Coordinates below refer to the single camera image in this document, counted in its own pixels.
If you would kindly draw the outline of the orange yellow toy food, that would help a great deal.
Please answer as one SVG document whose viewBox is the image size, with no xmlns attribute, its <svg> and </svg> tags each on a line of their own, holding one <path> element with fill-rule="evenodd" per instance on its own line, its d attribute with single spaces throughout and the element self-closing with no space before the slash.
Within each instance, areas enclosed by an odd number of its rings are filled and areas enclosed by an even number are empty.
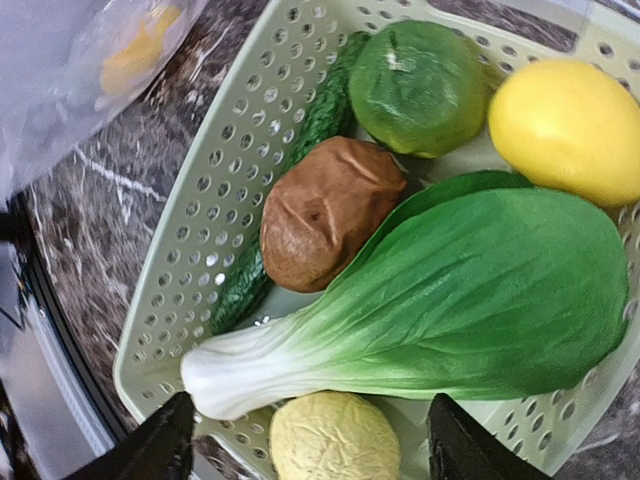
<svg viewBox="0 0 640 480">
<path fill-rule="evenodd" d="M 182 9 L 176 5 L 161 5 L 149 13 L 147 20 L 139 22 L 132 40 L 103 61 L 100 84 L 105 94 L 130 91 L 156 66 L 164 53 L 166 33 L 181 14 Z"/>
</svg>

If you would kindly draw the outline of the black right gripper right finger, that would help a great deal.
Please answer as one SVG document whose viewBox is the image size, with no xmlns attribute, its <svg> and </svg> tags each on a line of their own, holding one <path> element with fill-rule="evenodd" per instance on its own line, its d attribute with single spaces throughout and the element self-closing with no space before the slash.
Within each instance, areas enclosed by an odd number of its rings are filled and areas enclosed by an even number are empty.
<svg viewBox="0 0 640 480">
<path fill-rule="evenodd" d="M 548 476 L 516 456 L 450 396 L 428 411 L 430 477 L 435 480 L 540 480 Z"/>
</svg>

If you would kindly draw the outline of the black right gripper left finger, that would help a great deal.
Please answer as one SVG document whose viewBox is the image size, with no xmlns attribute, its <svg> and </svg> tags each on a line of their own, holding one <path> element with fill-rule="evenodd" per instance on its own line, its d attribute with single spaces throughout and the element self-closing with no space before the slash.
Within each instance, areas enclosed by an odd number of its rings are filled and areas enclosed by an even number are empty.
<svg viewBox="0 0 640 480">
<path fill-rule="evenodd" d="M 71 480 L 189 478 L 193 468 L 195 407 L 174 394 L 125 440 L 68 476 Z"/>
</svg>

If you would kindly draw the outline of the green white bok choy toy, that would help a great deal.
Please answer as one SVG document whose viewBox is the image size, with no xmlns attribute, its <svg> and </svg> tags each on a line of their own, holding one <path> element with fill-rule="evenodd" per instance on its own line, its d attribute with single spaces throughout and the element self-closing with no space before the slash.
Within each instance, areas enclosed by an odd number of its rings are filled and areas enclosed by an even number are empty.
<svg viewBox="0 0 640 480">
<path fill-rule="evenodd" d="M 478 172 L 405 201 L 312 304 L 204 341 L 180 374 L 217 420 L 323 390 L 531 397 L 575 386 L 618 347 L 628 298 L 606 213 Z"/>
</svg>

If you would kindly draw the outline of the clear zip top bag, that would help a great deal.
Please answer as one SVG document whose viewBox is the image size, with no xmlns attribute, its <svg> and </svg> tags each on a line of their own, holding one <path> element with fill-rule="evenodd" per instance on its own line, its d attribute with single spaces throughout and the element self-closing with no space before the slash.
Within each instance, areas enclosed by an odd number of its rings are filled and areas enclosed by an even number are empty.
<svg viewBox="0 0 640 480">
<path fill-rule="evenodd" d="M 102 91 L 103 61 L 161 5 L 181 16 L 156 66 L 121 95 Z M 206 7 L 204 1 L 4 1 L 1 4 L 1 196 L 49 171 L 108 124 L 166 65 Z"/>
</svg>

